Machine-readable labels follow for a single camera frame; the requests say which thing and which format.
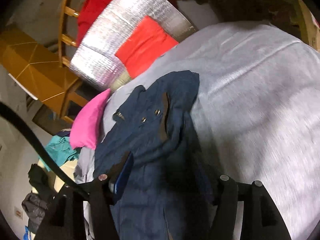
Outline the wooden base cabinet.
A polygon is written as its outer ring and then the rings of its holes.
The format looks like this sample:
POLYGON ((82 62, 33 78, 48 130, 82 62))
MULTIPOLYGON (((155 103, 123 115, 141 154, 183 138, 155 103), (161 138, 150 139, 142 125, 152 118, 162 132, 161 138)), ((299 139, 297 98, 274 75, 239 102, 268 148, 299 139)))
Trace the wooden base cabinet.
POLYGON ((64 128, 71 128, 80 110, 98 94, 94 87, 77 80, 66 92, 46 100, 32 121, 47 133, 55 135, 64 128))

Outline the dark grey puffer jacket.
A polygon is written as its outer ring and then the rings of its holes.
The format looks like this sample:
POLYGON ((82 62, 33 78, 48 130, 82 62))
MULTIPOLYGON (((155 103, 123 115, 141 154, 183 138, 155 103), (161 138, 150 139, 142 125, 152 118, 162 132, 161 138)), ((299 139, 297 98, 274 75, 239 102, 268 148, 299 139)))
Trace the dark grey puffer jacket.
POLYGON ((47 203, 38 194, 28 193, 21 206, 28 216, 28 228, 36 234, 48 210, 47 203))

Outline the black hanging garment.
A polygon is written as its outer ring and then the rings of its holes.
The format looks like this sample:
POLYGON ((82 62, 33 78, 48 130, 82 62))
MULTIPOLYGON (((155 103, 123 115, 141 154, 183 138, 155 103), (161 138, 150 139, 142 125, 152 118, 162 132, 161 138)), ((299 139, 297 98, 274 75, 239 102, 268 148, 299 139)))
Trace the black hanging garment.
POLYGON ((32 164, 28 172, 28 178, 30 185, 37 190, 42 200, 49 203, 54 199, 56 191, 49 186, 49 178, 43 168, 37 164, 32 164))

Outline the wooden stair railing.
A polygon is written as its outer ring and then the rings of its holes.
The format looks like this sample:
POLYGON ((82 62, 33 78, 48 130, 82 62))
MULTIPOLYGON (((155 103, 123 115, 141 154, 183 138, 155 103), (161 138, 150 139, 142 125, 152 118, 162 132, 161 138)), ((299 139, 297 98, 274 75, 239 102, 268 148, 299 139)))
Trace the wooden stair railing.
POLYGON ((77 47, 75 38, 67 34, 68 19, 78 18, 80 12, 71 7, 71 0, 62 0, 58 31, 58 57, 60 67, 69 67, 71 59, 66 55, 66 47, 77 47))

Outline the teal shirt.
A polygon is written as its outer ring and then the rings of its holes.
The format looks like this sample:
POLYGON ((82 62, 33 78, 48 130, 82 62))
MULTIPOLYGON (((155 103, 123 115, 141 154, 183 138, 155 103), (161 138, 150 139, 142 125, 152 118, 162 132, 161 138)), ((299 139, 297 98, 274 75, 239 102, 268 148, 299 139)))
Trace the teal shirt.
POLYGON ((71 147, 69 137, 60 137, 58 135, 53 136, 44 149, 58 167, 68 161, 79 159, 80 155, 79 149, 71 147))

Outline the red blanket on railing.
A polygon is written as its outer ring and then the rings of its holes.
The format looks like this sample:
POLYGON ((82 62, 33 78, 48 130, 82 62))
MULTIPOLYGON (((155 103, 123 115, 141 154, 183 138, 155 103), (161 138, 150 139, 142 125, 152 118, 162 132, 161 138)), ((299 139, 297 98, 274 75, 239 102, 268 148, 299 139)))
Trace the red blanket on railing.
POLYGON ((91 25, 103 12, 112 0, 85 0, 78 17, 78 34, 76 45, 78 46, 91 25))

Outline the grey bed sheet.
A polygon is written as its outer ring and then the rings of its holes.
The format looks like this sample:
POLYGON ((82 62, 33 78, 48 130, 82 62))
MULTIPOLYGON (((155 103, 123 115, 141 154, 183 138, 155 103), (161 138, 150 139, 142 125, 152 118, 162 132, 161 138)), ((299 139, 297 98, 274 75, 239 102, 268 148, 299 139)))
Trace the grey bed sheet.
MULTIPOLYGON (((206 27, 114 92, 98 145, 137 86, 185 70, 200 78, 190 111, 196 160, 237 182, 261 181, 291 239, 319 239, 319 53, 268 24, 206 27)), ((95 150, 81 150, 77 183, 97 178, 95 150)))

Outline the red cushion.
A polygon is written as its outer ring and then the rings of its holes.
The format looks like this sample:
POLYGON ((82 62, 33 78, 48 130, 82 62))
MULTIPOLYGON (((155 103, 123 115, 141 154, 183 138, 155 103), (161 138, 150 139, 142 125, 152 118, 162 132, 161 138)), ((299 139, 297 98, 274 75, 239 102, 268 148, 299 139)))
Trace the red cushion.
POLYGON ((125 66, 129 76, 135 79, 144 73, 156 59, 176 45, 178 42, 155 20, 145 16, 117 50, 116 57, 125 66))

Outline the pink pillow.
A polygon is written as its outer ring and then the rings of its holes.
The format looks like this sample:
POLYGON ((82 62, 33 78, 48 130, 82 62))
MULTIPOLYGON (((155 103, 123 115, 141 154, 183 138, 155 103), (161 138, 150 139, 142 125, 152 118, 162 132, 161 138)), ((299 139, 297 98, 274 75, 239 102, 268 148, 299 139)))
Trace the pink pillow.
POLYGON ((100 121, 110 94, 110 89, 101 92, 76 116, 69 136, 72 149, 87 147, 95 150, 100 135, 100 121))

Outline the silver foil insulation panel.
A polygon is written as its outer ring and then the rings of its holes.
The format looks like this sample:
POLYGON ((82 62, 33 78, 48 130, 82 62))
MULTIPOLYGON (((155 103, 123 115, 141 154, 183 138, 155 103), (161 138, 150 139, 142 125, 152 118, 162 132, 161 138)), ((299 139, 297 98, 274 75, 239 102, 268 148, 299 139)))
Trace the silver foil insulation panel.
POLYGON ((168 0, 112 0, 82 39, 70 69, 99 91, 116 90, 128 83, 131 78, 116 51, 145 16, 155 20, 177 42, 196 32, 168 0))

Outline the navy blue quilted jacket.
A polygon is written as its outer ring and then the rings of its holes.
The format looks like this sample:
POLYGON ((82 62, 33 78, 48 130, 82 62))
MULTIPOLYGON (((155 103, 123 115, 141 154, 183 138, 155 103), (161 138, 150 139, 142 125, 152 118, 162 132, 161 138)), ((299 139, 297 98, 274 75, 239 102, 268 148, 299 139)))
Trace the navy blue quilted jacket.
POLYGON ((120 239, 205 239, 209 228, 200 150, 190 115, 197 73, 171 72, 137 86, 113 115, 114 126, 95 150, 93 175, 124 153, 134 163, 111 212, 120 239))

